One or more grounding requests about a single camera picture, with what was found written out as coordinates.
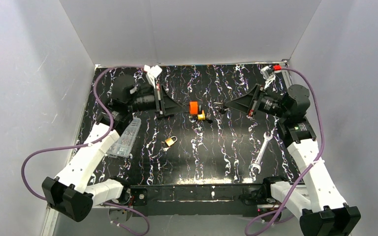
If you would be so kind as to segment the orange padlock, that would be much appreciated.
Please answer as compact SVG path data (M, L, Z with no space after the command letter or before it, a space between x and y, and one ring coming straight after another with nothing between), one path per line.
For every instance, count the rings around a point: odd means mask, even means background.
M206 106L205 106L205 104L203 102L201 102L201 101L190 101L189 102L189 114L192 117L195 118L196 115L200 114L203 110L205 111L206 114L208 114L210 116L212 115L212 112L209 112L206 109Z

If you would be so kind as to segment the small brass padlock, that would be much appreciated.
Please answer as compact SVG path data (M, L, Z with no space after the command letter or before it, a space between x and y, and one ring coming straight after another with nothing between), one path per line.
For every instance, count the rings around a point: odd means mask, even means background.
M177 141L177 137L176 136L172 136L168 139L166 139L164 142L162 142L162 148L164 151L167 151L168 149L170 149Z

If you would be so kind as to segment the yellow padlock with keys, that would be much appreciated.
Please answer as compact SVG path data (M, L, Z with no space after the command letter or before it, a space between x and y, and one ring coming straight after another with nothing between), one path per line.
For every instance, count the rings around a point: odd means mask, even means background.
M213 123L210 115L206 114L204 110L200 114L197 114L195 118L197 121L206 121L209 124Z

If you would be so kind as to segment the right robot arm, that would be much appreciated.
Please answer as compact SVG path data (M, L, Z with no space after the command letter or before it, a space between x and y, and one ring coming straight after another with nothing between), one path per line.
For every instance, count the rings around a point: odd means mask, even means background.
M278 118L277 129L288 153L300 170L307 196L282 177L264 179L265 192L288 209L299 221L305 236L348 236L361 218L356 206L349 206L337 190L322 160L323 143L306 118L310 92L292 85L283 95L262 85L224 103L222 110L235 109L254 117L263 112Z

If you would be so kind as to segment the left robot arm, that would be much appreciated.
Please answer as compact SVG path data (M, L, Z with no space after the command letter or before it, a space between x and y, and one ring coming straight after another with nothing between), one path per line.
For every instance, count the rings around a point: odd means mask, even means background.
M108 112L101 113L87 138L71 161L54 178L42 183L48 206L76 222L86 218L93 206L125 193L125 181L110 178L88 186L88 181L109 148L120 138L133 120L133 113L155 111L159 117L188 113L188 105L173 100L165 88L152 82L137 84L130 75L119 76L113 82L112 93L103 101Z

